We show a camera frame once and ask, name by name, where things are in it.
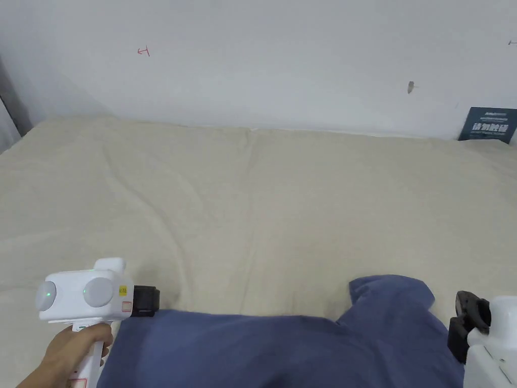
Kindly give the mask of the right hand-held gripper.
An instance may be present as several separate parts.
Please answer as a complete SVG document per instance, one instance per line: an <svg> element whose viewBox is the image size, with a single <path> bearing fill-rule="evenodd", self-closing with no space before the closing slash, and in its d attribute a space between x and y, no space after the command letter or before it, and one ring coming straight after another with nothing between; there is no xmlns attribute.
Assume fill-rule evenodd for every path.
<svg viewBox="0 0 517 388"><path fill-rule="evenodd" d="M491 325L482 334L479 298L467 290L455 297L447 346L464 369L464 387L516 387L516 296L490 301Z"/></svg>

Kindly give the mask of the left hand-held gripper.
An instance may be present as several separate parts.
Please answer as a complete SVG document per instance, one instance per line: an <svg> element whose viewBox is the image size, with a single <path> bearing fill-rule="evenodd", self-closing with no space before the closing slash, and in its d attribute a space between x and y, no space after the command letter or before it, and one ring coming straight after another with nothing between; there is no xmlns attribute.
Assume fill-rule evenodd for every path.
<svg viewBox="0 0 517 388"><path fill-rule="evenodd" d="M160 308L160 291L136 285L120 257L96 260L90 270L48 275L36 293L39 318L71 326L87 327L120 322L129 317L153 317ZM96 387L101 374L102 343L95 343L68 378L65 387Z"/></svg>

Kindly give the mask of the person's left hand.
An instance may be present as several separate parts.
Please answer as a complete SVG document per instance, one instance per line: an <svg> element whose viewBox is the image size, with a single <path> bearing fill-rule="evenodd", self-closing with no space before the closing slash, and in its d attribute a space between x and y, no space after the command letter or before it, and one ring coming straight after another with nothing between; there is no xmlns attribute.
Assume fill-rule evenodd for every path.
<svg viewBox="0 0 517 388"><path fill-rule="evenodd" d="M99 323L79 332L74 332L69 326L53 338L40 365L17 387L65 387L72 372L98 342L102 343L99 365L103 366L113 340L112 328L106 323Z"/></svg>

